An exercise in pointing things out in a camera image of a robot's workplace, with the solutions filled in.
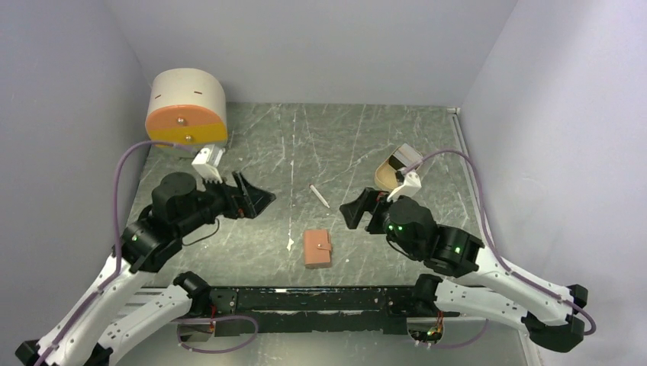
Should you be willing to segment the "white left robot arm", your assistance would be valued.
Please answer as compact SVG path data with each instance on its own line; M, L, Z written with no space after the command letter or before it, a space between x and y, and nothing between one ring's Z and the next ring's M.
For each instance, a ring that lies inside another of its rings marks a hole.
M193 175L166 175L151 193L151 204L127 226L92 286L56 327L40 339L22 342L15 351L23 365L110 365L126 348L144 340L177 317L200 317L211 307L209 284L193 272L176 277L150 305L115 321L133 294L183 248L196 229L227 219L253 219L275 194L251 185L241 172L235 184Z

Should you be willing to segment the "white pen with red cap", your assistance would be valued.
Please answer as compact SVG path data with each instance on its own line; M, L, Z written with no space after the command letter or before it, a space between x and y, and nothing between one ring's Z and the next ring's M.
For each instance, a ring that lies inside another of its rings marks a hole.
M331 206L326 200L326 198L320 193L320 191L313 185L309 184L310 190L313 192L313 194L316 196L316 198L322 203L322 205L325 206L325 208L330 209Z

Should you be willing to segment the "aluminium frame rail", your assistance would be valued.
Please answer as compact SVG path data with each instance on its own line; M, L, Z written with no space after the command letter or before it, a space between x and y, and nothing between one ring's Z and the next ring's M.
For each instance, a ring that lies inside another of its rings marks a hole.
M459 108L447 108L446 113L449 124L451 125L454 133L455 144L457 145L456 149L464 155L468 156L468 147L465 143L465 138L459 120ZM488 222L488 215L486 212L481 213L481 195L479 194L480 183L475 177L472 164L470 162L466 162L464 159L462 159L461 164L465 173L465 178L468 181L468 189L470 191L470 194L472 195L472 203L475 209L476 220L478 222L480 234L483 236L483 239L485 239L485 237L493 239Z

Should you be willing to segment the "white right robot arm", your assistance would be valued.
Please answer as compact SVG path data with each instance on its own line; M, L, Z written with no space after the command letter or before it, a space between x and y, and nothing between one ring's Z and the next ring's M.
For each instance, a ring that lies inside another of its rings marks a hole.
M584 340L585 324L578 314L587 303L585 287L552 284L498 260L478 237L437 223L430 209L414 199L388 201L387 196L365 188L341 205L340 213L351 230L363 214L371 214L366 232L383 235L393 249L430 270L414 285L415 313L482 317L524 332L554 352L569 352Z

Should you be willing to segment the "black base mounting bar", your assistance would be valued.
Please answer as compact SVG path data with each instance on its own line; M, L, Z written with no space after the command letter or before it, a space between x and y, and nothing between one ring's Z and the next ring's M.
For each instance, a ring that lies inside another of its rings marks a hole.
M205 316L232 316L216 336L263 333L364 332L405 335L439 311L415 296L412 286L213 287Z

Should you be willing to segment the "pink leather card holder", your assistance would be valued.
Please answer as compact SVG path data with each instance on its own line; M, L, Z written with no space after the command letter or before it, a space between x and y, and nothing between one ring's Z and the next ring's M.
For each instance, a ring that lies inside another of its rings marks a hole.
M309 269L332 266L332 243L328 230L305 230L303 233L304 266Z

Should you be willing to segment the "round beige drawer box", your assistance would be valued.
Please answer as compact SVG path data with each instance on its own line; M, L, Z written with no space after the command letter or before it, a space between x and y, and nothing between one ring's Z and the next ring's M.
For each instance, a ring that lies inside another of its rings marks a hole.
M229 137L224 88L200 69L161 72L151 85L145 128L151 140L223 146Z

